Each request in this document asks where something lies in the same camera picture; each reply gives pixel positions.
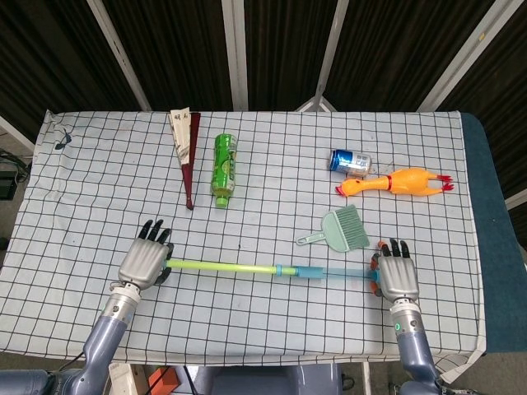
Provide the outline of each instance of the white metal pole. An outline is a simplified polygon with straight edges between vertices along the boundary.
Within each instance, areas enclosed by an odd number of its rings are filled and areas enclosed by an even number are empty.
[[[331,25],[331,31],[329,32],[324,60],[322,61],[322,67],[320,68],[319,81],[316,84],[315,97],[313,98],[312,108],[315,111],[318,111],[320,107],[320,101],[322,100],[322,95],[324,94],[326,84],[328,83],[329,72],[331,72],[331,66],[333,65],[333,59],[335,58],[335,51],[337,50],[340,32],[343,29],[348,4],[349,0],[338,0],[337,7],[335,8],[333,24]]]
[[[27,147],[31,152],[35,150],[35,144],[33,144],[26,136],[20,133],[2,116],[0,116],[0,130],[12,135],[16,140],[18,140],[23,146]]]
[[[439,80],[432,87],[418,112],[436,111],[459,80],[497,36],[524,0],[497,0],[478,23]]]
[[[364,395],[371,395],[370,362],[362,362],[362,385]]]
[[[222,10],[231,79],[232,108],[234,111],[246,111],[249,109],[249,93],[244,0],[222,0]]]
[[[152,111],[150,103],[148,103],[147,95],[145,95],[142,89],[141,83],[138,80],[138,76],[133,70],[130,59],[124,50],[123,43],[115,30],[114,24],[110,19],[110,15],[106,11],[106,7],[102,0],[86,0],[90,6],[93,16],[96,18],[103,35],[105,35],[106,41],[114,53],[117,63],[123,71],[126,81],[130,85],[135,98],[138,100],[139,106],[143,111]]]
[[[527,189],[518,192],[516,195],[512,195],[505,199],[505,206],[507,210],[512,210],[514,207],[518,207],[527,202]]]

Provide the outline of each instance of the yellow-green stick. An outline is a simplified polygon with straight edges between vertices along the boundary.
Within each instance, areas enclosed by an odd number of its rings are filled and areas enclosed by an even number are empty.
[[[279,276],[298,276],[298,269],[291,266],[259,266],[259,265],[238,265],[235,263],[220,262],[201,262],[201,261],[181,261],[170,259],[166,261],[167,267],[194,270],[217,270],[220,272],[244,272],[261,273]]]

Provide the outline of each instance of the teal cloth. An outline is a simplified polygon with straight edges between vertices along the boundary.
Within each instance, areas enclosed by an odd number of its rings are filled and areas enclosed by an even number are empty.
[[[527,351],[527,271],[482,124],[461,114],[483,276],[487,351]]]

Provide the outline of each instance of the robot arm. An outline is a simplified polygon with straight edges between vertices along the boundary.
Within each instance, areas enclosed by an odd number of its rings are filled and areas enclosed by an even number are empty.
[[[441,393],[440,375],[434,365],[428,345],[421,310],[415,303],[419,286],[408,246],[401,241],[401,249],[390,239],[392,253],[380,243],[381,254],[372,258],[371,268],[376,274],[376,295],[384,296],[394,305],[389,310],[394,322],[399,354],[404,369],[414,381],[401,387],[401,395],[437,395]]]
[[[141,300],[139,294],[157,283],[156,279],[165,260],[170,258],[173,244],[164,245],[170,230],[164,230],[155,241],[162,223],[163,221],[158,221],[148,234],[152,225],[152,221],[148,221],[138,238],[133,241],[119,269],[119,282],[112,286],[108,302],[84,345],[84,368],[70,376],[65,374],[62,380],[63,388],[56,388],[55,393],[103,393],[108,378],[108,366],[127,326],[132,321]]]

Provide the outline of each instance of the floor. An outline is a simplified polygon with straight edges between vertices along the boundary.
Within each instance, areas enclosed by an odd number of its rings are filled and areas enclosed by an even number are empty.
[[[10,136],[0,135],[0,146],[18,156],[28,156],[30,152]],[[19,185],[14,199],[0,202],[0,237],[9,237],[15,224],[26,183]],[[4,252],[0,251],[0,263]],[[64,361],[49,360],[24,355],[0,353],[0,369],[57,369]],[[346,394],[362,394],[361,365],[344,364],[343,372],[353,377],[355,386]],[[527,390],[527,353],[489,354],[453,383],[454,388],[473,388],[488,395],[518,395]],[[373,395],[387,395],[390,383],[403,383],[408,378],[400,363],[378,363],[371,365],[371,386]]]

